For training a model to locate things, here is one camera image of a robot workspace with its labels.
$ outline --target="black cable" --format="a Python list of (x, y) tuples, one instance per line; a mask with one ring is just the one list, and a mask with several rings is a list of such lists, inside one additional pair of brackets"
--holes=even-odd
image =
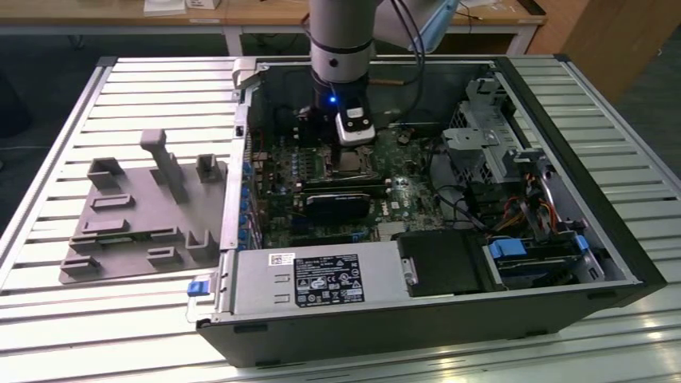
[(467, 17), (468, 17), (468, 34), (474, 33), (474, 16), (471, 16), (471, 8), (463, 2), (460, 2), (462, 6), (467, 8)]
[(407, 21), (404, 20), (403, 12), (402, 12), (402, 10), (399, 9), (399, 6), (398, 6), (398, 0), (391, 0), (391, 2), (394, 4), (395, 13), (398, 14), (398, 17), (400, 19), (400, 23), (403, 24), (404, 32), (407, 33), (407, 36), (410, 37), (410, 41), (412, 42), (412, 45), (415, 46), (416, 75), (415, 75), (415, 77), (411, 80), (404, 82), (406, 85), (411, 85), (419, 79), (422, 79), (422, 77), (423, 77), (423, 69), (424, 69), (424, 64), (426, 64), (424, 59), (426, 59), (426, 57), (422, 56), (423, 52), (420, 51), (420, 46), (416, 45), (415, 35), (412, 34), (412, 31), (410, 30), (410, 27), (407, 26)]
[(474, 16), (471, 14), (463, 14), (462, 12), (458, 12), (462, 16), (467, 16), (468, 18), (472, 18), (474, 20), (483, 21), (483, 18), (480, 16)]
[[(416, 57), (420, 57), (420, 59), (418, 61), (419, 72), (418, 72), (418, 77), (415, 78), (415, 82), (418, 84), (415, 99), (412, 101), (411, 106), (394, 119), (392, 122), (396, 122), (399, 120), (403, 120), (412, 113), (412, 111), (416, 109), (419, 102), (420, 102), (420, 98), (424, 93), (426, 46), (424, 46), (424, 38), (422, 36), (419, 26), (416, 25), (415, 17), (412, 16), (412, 13), (410, 11), (410, 8), (404, 4), (404, 1), (403, 0), (391, 0), (391, 2), (394, 4), (395, 13), (398, 14), (398, 17), (400, 19), (400, 24), (403, 24), (404, 32), (410, 36), (412, 44), (415, 45)], [(407, 18), (410, 19), (410, 23), (411, 23), (412, 27), (415, 28), (416, 42), (415, 42), (415, 37), (410, 31), (410, 27), (407, 25), (407, 21), (404, 20), (403, 10), (400, 9), (400, 7), (404, 8), (404, 11), (407, 13)]]

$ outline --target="wooden table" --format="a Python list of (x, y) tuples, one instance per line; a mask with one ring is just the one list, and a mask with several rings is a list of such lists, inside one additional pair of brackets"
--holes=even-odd
[[(2, 0), (2, 34), (223, 34), (230, 55), (244, 54), (242, 34), (299, 34), (308, 0), (223, 0), (216, 10), (146, 18), (144, 0)], [(458, 15), (450, 34), (512, 34), (508, 53), (524, 53), (536, 28), (547, 20), (516, 0), (471, 9), (472, 20)]]
[(224, 34), (228, 1), (147, 18), (144, 0), (2, 0), (0, 35)]
[[(242, 34), (300, 34), (300, 20), (308, 13), (310, 0), (230, 0), (224, 36), (232, 56), (242, 56)], [(470, 22), (466, 15), (452, 19), (448, 34), (514, 34), (508, 54), (523, 54), (536, 28), (547, 17), (532, 15), (516, 0), (502, 0), (496, 6), (479, 6), (471, 15), (483, 20)]]

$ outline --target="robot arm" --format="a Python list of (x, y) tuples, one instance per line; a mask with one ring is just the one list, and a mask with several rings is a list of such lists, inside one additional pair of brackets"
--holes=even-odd
[[(332, 117), (343, 146), (366, 144), (376, 136), (367, 99), (374, 39), (410, 50), (420, 50), (423, 43), (426, 52), (431, 52), (447, 32), (458, 3), (459, 0), (310, 1), (315, 107)], [(406, 23), (410, 32), (396, 8), (415, 20), (415, 25)], [(420, 36), (422, 41), (410, 35)]]

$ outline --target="warning label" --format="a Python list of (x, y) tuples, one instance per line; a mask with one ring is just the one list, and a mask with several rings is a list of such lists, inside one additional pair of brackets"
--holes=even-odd
[(358, 254), (295, 259), (299, 307), (364, 302)]

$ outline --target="table leg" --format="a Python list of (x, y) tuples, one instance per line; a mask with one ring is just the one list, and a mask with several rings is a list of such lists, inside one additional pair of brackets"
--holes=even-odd
[(519, 33), (514, 36), (514, 40), (511, 41), (507, 54), (526, 54), (528, 47), (531, 46), (532, 38), (535, 37), (536, 27), (536, 25), (520, 27)]
[(244, 48), (242, 47), (242, 27), (226, 26), (223, 28), (224, 40), (227, 42), (227, 51), (231, 56), (244, 56)]

